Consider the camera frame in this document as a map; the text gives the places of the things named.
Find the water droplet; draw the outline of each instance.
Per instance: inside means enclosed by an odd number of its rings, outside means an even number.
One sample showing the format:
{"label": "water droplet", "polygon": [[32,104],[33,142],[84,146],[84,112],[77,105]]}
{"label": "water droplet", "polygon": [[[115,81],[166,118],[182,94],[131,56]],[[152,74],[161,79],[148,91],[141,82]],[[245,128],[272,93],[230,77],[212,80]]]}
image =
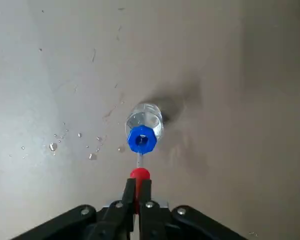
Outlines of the water droplet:
{"label": "water droplet", "polygon": [[97,155],[95,153],[90,153],[89,159],[90,160],[97,160]]}
{"label": "water droplet", "polygon": [[259,237],[258,233],[254,232],[254,231],[249,232],[249,235],[252,235],[256,238]]}
{"label": "water droplet", "polygon": [[56,143],[54,143],[54,142],[52,142],[52,143],[50,143],[50,145],[49,145],[49,149],[52,151],[52,152],[54,152],[55,150],[57,150],[57,144]]}
{"label": "water droplet", "polygon": [[126,150],[125,146],[120,146],[120,147],[118,147],[118,151],[119,151],[120,153],[123,153],[125,150]]}

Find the wet floor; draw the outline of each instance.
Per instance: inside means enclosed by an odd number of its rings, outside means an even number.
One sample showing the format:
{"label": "wet floor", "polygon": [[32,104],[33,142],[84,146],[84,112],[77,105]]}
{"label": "wet floor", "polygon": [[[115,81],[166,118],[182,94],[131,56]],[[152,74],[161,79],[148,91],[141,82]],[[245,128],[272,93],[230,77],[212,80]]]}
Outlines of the wet floor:
{"label": "wet floor", "polygon": [[117,199],[146,100],[154,198],[300,239],[300,0],[1,0],[0,239]]}

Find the floor scratch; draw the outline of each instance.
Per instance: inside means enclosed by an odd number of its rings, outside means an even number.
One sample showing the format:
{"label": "floor scratch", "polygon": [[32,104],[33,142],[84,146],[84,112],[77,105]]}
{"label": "floor scratch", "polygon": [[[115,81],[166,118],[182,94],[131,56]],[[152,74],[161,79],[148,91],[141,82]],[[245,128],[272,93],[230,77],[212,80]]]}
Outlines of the floor scratch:
{"label": "floor scratch", "polygon": [[94,48],[93,49],[93,57],[92,57],[92,62],[95,61],[95,57],[96,57],[96,49]]}
{"label": "floor scratch", "polygon": [[112,114],[113,110],[115,110],[114,108],[111,109],[106,115],[103,116],[103,119],[106,119],[108,117],[110,117],[110,115]]}
{"label": "floor scratch", "polygon": [[74,93],[77,92],[77,88],[78,88],[78,85],[75,85],[75,87],[74,87],[74,89],[73,89]]}
{"label": "floor scratch", "polygon": [[52,90],[52,92],[53,93],[57,92],[60,88],[62,88],[63,86],[65,86],[65,85],[67,85],[67,84],[69,84],[73,81],[74,81],[74,79],[69,79],[67,81],[64,81],[64,82],[60,83],[55,89]]}

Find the water splash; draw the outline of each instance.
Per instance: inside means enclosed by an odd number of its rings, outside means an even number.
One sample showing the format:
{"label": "water splash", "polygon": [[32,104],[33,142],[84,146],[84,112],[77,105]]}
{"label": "water splash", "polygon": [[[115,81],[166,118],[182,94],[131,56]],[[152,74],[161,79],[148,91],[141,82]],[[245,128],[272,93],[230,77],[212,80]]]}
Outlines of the water splash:
{"label": "water splash", "polygon": [[54,152],[57,150],[58,145],[55,142],[49,144],[49,149]]}

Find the gray floor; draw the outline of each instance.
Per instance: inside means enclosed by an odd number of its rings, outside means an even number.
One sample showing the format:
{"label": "gray floor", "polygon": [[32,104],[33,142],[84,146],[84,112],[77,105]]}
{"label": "gray floor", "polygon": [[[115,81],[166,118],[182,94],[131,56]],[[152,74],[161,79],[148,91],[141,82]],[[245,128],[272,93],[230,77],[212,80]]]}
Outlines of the gray floor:
{"label": "gray floor", "polygon": [[156,199],[300,240],[300,0],[0,0],[0,240],[119,198],[145,99]]}

